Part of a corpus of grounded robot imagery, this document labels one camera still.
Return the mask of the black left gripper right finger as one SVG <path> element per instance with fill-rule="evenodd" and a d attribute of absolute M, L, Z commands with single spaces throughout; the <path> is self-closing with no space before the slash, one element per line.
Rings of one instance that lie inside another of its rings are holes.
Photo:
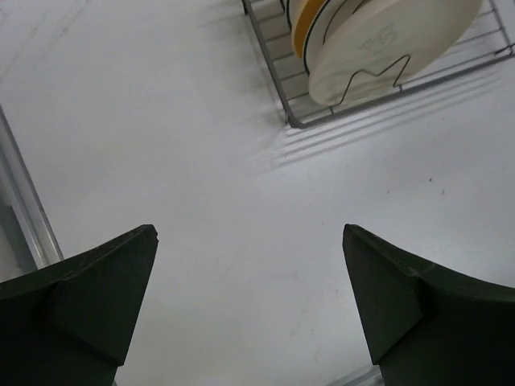
<path fill-rule="evenodd" d="M 343 252 L 365 340 L 386 385 L 512 385 L 514 290 L 347 224 Z"/>

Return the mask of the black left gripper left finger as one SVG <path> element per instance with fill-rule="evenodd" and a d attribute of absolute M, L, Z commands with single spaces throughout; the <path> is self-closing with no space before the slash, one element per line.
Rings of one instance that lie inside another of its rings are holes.
<path fill-rule="evenodd" d="M 158 248 L 141 225 L 1 284 L 3 385 L 111 385 L 123 366 Z"/>

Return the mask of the cream shallow plate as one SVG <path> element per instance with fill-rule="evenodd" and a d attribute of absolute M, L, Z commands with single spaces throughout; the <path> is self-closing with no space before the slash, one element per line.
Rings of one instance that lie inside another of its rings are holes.
<path fill-rule="evenodd" d="M 480 1 L 369 1 L 323 43 L 309 69 L 319 105 L 380 96 L 437 60 L 468 30 Z"/>

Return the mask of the white plate green rim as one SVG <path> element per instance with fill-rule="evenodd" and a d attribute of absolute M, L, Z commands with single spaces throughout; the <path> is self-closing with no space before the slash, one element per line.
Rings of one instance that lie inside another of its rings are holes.
<path fill-rule="evenodd" d="M 317 56 L 329 37 L 345 23 L 366 1 L 323 1 L 307 31 L 303 46 L 303 66 L 306 74 L 311 72 Z"/>

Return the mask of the grey wire dish rack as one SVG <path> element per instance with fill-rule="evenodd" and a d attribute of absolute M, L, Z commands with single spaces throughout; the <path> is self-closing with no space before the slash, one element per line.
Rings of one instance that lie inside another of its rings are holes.
<path fill-rule="evenodd" d="M 514 57 L 514 3 L 486 1 L 464 36 L 421 74 L 385 96 L 351 108 L 316 104 L 308 95 L 307 71 L 290 46 L 284 1 L 244 1 L 243 11 L 257 39 L 285 122 L 308 129 L 413 97 Z"/>

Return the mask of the yellow shallow plate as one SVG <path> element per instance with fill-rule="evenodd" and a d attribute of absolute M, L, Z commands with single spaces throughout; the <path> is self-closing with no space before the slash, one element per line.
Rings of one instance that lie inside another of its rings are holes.
<path fill-rule="evenodd" d="M 303 57 L 303 46 L 307 32 L 314 22 L 324 0 L 290 1 L 291 44 L 297 57 Z"/>

